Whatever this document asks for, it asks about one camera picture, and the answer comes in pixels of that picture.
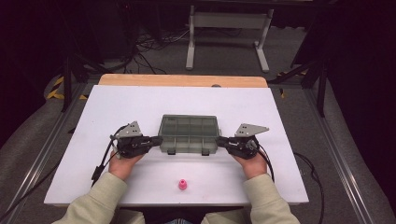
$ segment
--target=desk leg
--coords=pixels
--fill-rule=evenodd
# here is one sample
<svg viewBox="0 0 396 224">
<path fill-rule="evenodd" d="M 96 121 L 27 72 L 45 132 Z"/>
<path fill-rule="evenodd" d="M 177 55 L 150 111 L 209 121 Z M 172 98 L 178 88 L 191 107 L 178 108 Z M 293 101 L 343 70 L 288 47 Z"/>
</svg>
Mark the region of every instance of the desk leg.
<svg viewBox="0 0 396 224">
<path fill-rule="evenodd" d="M 194 6 L 191 6 L 189 25 L 190 25 L 190 43 L 189 43 L 189 51 L 187 52 L 186 69 L 192 70 L 192 68 L 194 66 L 194 51 L 195 51 Z"/>
<path fill-rule="evenodd" d="M 273 13 L 274 13 L 273 9 L 268 10 L 267 18 L 265 19 L 261 29 L 262 37 L 260 38 L 259 41 L 254 42 L 257 56 L 259 57 L 260 65 L 262 66 L 262 71 L 264 73 L 268 73 L 270 71 L 270 68 L 268 66 L 267 60 L 265 59 L 264 52 L 262 51 L 262 46 L 264 45 L 265 37 L 267 37 L 268 29 L 270 28 L 271 25 L 271 19 L 273 17 Z"/>
</svg>

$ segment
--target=human hand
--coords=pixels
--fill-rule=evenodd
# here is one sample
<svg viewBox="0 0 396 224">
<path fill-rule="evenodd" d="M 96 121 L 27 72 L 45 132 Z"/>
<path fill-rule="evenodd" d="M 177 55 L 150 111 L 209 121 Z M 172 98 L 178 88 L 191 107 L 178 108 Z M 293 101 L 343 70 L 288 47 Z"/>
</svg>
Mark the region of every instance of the human hand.
<svg viewBox="0 0 396 224">
<path fill-rule="evenodd" d="M 136 156 L 131 159 L 118 159 L 114 156 L 114 151 L 111 152 L 111 160 L 108 167 L 108 172 L 118 177 L 121 180 L 126 180 L 132 172 L 134 165 L 143 158 L 144 155 Z"/>
<path fill-rule="evenodd" d="M 247 179 L 267 174 L 267 162 L 259 154 L 248 160 L 236 156 L 233 158 L 241 164 Z"/>
</svg>

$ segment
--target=white metal frame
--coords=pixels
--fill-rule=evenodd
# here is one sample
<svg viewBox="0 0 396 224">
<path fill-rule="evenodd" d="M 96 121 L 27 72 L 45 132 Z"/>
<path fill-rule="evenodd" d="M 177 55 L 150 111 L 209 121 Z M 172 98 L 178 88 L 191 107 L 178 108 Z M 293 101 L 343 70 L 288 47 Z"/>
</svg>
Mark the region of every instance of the white metal frame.
<svg viewBox="0 0 396 224">
<path fill-rule="evenodd" d="M 187 52 L 186 69 L 192 70 L 194 64 L 195 27 L 219 27 L 219 28 L 243 28 L 261 29 L 261 38 L 254 42 L 257 56 L 264 73 L 269 72 L 267 60 L 265 59 L 262 46 L 270 28 L 274 10 L 268 10 L 267 14 L 237 14 L 237 13 L 212 13 L 195 12 L 195 7 L 191 6 L 190 11 L 190 43 Z"/>
</svg>

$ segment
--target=clear compartment box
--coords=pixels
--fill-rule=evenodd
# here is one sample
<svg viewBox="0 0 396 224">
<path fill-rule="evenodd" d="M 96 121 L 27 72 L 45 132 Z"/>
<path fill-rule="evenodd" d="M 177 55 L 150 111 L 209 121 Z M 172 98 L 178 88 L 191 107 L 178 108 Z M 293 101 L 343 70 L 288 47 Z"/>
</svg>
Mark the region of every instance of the clear compartment box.
<svg viewBox="0 0 396 224">
<path fill-rule="evenodd" d="M 163 138 L 161 152 L 208 156 L 218 149 L 218 119 L 216 116 L 163 115 L 158 135 Z"/>
</svg>

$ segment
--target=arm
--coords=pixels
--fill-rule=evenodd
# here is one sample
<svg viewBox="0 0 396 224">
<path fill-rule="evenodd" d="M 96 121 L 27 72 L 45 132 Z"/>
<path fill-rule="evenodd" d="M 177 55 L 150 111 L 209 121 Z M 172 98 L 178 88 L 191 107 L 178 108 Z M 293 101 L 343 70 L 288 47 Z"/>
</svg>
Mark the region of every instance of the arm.
<svg viewBox="0 0 396 224">
<path fill-rule="evenodd" d="M 299 223 L 267 174 L 265 160 L 260 155 L 250 160 L 234 158 L 242 165 L 247 177 L 244 187 L 252 206 L 252 223 Z"/>
<path fill-rule="evenodd" d="M 124 180 L 142 157 L 111 159 L 108 173 L 101 176 L 88 194 L 75 199 L 64 217 L 54 223 L 110 223 L 117 204 L 127 189 Z"/>
</svg>

